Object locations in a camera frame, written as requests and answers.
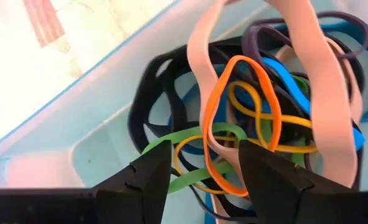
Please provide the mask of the dark brown rubber band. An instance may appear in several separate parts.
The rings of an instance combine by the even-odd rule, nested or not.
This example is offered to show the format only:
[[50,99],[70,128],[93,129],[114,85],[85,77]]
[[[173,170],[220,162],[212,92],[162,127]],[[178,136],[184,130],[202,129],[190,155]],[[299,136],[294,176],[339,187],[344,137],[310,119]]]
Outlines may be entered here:
[[[355,25],[360,30],[361,48],[354,52],[335,56],[339,60],[355,58],[357,54],[368,48],[368,25],[360,18],[340,11],[325,11],[316,14],[317,18],[337,17],[345,20],[345,24]],[[282,18],[262,19],[252,22],[244,32],[241,39],[242,51],[244,55],[261,61],[262,56],[260,50],[273,50],[278,47],[288,45],[292,47],[292,42],[289,38],[288,28],[285,26],[270,27],[267,24],[283,24],[285,21]]]

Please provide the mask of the orange rubber band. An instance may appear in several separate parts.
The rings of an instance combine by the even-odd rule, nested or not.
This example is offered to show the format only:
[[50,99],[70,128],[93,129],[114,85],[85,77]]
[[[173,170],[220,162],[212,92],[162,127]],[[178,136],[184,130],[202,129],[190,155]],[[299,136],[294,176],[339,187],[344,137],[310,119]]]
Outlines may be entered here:
[[223,93],[228,80],[231,76],[235,65],[239,61],[247,62],[254,70],[258,77],[262,91],[269,103],[270,109],[272,110],[272,123],[273,131],[271,141],[267,144],[264,141],[260,141],[261,145],[265,146],[268,150],[274,152],[278,146],[282,130],[282,112],[278,102],[278,98],[274,92],[272,83],[267,72],[253,59],[243,56],[233,56],[226,65],[222,75],[217,77],[213,68],[210,69],[211,74],[214,76],[212,84],[209,86],[209,95],[207,97],[201,97],[201,109],[204,110],[200,120],[202,121],[201,133],[203,135],[203,147],[204,147],[204,158],[206,168],[214,179],[214,181],[228,194],[235,195],[237,197],[247,197],[249,195],[246,189],[239,189],[231,185],[215,168],[210,156],[209,150],[212,149],[217,152],[220,156],[223,156],[230,165],[233,166],[237,172],[239,178],[242,180],[242,171],[239,164],[239,153],[236,148],[225,147],[220,145],[213,136],[212,125],[219,106],[221,94]]

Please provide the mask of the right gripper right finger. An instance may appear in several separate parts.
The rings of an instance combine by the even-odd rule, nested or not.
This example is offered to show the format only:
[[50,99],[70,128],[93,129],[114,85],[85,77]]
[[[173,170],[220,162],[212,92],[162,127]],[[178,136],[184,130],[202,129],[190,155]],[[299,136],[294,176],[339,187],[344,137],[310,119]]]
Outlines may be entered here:
[[349,189],[250,141],[239,143],[242,177],[263,224],[322,224],[324,200]]

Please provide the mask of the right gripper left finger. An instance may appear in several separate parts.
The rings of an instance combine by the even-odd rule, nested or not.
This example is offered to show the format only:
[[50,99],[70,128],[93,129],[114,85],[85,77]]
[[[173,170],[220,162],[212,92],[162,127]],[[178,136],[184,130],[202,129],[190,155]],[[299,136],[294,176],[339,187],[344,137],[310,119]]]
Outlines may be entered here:
[[171,171],[170,141],[96,185],[97,224],[161,224]]

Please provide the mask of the thin yellow rubber band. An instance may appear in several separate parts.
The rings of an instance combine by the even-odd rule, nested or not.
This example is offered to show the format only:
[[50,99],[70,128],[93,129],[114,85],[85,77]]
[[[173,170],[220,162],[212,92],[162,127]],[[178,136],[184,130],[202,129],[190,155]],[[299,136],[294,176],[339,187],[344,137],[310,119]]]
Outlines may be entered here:
[[[266,120],[272,120],[273,117],[271,114],[268,113],[260,113],[257,114],[255,111],[249,110],[242,106],[238,100],[236,99],[234,95],[234,87],[239,86],[250,94],[251,97],[259,99],[259,94],[254,89],[253,86],[250,84],[244,82],[244,81],[234,81],[229,84],[228,86],[228,97],[230,102],[233,104],[233,106],[241,111],[241,113],[244,113],[250,117],[255,117],[257,119],[266,119]],[[283,115],[281,116],[281,120],[284,123],[290,123],[290,124],[297,124],[299,126],[304,126],[306,128],[311,128],[312,123],[309,119],[297,117],[297,116],[290,116],[290,115]],[[173,157],[173,164],[175,168],[179,168],[178,166],[178,154],[181,152],[181,148],[186,145],[188,142],[201,138],[200,135],[192,134],[190,137],[182,140],[179,142],[178,146],[175,147],[174,157]],[[275,148],[276,151],[280,152],[290,152],[290,153],[311,153],[316,151],[316,147],[314,146],[286,146],[286,145],[278,145]],[[226,191],[223,190],[213,190],[206,188],[202,185],[199,185],[198,182],[201,181],[203,178],[210,178],[210,174],[206,168],[204,169],[197,169],[188,173],[183,173],[181,169],[178,169],[178,173],[180,174],[180,177],[173,182],[170,183],[168,193],[174,193],[182,188],[189,186],[189,187],[196,187],[206,193],[210,194],[226,194]]]

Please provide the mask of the translucent green plastic bin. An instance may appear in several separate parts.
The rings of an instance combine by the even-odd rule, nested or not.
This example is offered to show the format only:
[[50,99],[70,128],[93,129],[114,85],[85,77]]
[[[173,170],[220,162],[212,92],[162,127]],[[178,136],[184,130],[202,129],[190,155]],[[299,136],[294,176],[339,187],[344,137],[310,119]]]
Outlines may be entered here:
[[127,119],[140,76],[154,57],[187,43],[212,2],[133,3],[118,19],[131,34],[118,43],[106,22],[62,12],[73,50],[90,62],[61,86],[44,58],[0,35],[0,187],[15,186],[12,174],[32,187],[91,187],[135,159]]

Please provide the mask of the large black rubber band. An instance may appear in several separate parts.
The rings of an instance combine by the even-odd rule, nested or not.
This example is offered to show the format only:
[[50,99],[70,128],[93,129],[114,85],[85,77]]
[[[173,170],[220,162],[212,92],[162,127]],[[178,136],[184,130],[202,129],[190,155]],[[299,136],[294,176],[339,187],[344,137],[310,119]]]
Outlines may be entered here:
[[[209,51],[212,47],[221,49],[226,54],[231,56],[242,54],[240,37],[233,37],[226,40],[220,40],[209,44]],[[168,60],[172,60],[167,68],[157,76],[157,72],[162,64]],[[139,87],[136,91],[134,102],[129,113],[128,128],[132,141],[137,150],[142,152],[149,144],[149,140],[145,135],[145,124],[157,136],[162,137],[170,134],[169,126],[161,126],[149,123],[149,114],[157,99],[161,96],[164,90],[164,83],[168,77],[172,77],[174,82],[180,76],[190,72],[190,66],[186,57],[186,45],[176,48],[165,54],[156,56],[150,61],[141,78]],[[233,217],[257,217],[252,210],[244,210],[233,205],[229,200],[222,195],[217,198],[222,202],[223,208],[227,209],[228,215]]]

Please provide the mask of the wide tan rubber band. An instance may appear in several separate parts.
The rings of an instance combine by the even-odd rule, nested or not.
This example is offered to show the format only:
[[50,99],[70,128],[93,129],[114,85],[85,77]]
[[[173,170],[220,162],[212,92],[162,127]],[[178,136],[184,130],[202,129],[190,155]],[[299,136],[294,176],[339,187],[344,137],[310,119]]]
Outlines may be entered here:
[[[333,51],[337,54],[349,53],[351,49],[333,36],[326,36],[326,41]],[[284,45],[275,54],[275,57],[282,63],[296,57],[294,50],[289,45]],[[352,114],[352,120],[359,124],[363,112],[362,92],[365,86],[364,71],[357,58],[342,59],[339,61],[348,85],[349,103]]]
[[[214,76],[208,53],[211,31],[223,7],[236,0],[214,0],[201,16],[187,46],[187,58],[200,86],[209,95]],[[323,156],[323,175],[351,187],[357,172],[352,116],[345,77],[325,41],[310,0],[266,0],[287,24],[292,47],[311,83],[311,122],[317,150]]]

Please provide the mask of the small blue rubber band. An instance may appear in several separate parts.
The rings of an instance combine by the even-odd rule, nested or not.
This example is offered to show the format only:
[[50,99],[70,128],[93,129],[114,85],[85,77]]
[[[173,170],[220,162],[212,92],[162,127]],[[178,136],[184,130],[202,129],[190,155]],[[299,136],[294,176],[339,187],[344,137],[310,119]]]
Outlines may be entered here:
[[[268,68],[272,69],[274,72],[277,72],[279,79],[283,81],[283,84],[288,89],[289,94],[294,98],[303,112],[305,112],[307,116],[310,116],[310,101],[301,92],[289,71],[280,62],[274,59],[263,57],[263,62]],[[355,122],[352,122],[352,131],[354,135],[354,145],[356,151],[358,151],[363,147],[365,137]]]

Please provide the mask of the green rubber band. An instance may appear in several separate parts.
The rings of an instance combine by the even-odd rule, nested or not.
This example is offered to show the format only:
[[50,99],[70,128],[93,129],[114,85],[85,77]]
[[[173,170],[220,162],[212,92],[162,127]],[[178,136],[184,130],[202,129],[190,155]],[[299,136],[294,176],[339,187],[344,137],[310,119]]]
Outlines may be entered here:
[[[292,77],[298,85],[301,92],[305,95],[305,97],[310,99],[310,82],[307,79],[306,75],[301,72],[293,72]],[[311,144],[311,132],[304,126],[300,126],[297,124],[293,124],[293,128],[297,133],[298,139],[300,143],[295,143],[296,146],[309,146]],[[305,167],[305,159],[304,154],[292,154],[292,161],[302,167]]]
[[[213,131],[214,132],[229,131],[231,133],[234,133],[238,139],[246,138],[244,130],[232,123],[214,123]],[[178,144],[189,137],[197,135],[201,135],[201,130],[199,126],[164,135],[161,138],[158,138],[153,142],[151,142],[150,144],[148,144],[142,151],[142,155],[151,151],[162,141],[171,141],[172,144]],[[217,164],[216,168],[220,174],[228,174],[234,172],[234,168],[228,162],[222,162],[220,164]],[[196,169],[194,171],[187,172],[170,183],[168,193],[172,194],[174,192],[183,189],[186,186],[193,185],[197,182],[200,182],[201,180],[205,180],[208,178],[211,178],[211,175],[209,174],[207,168]]]

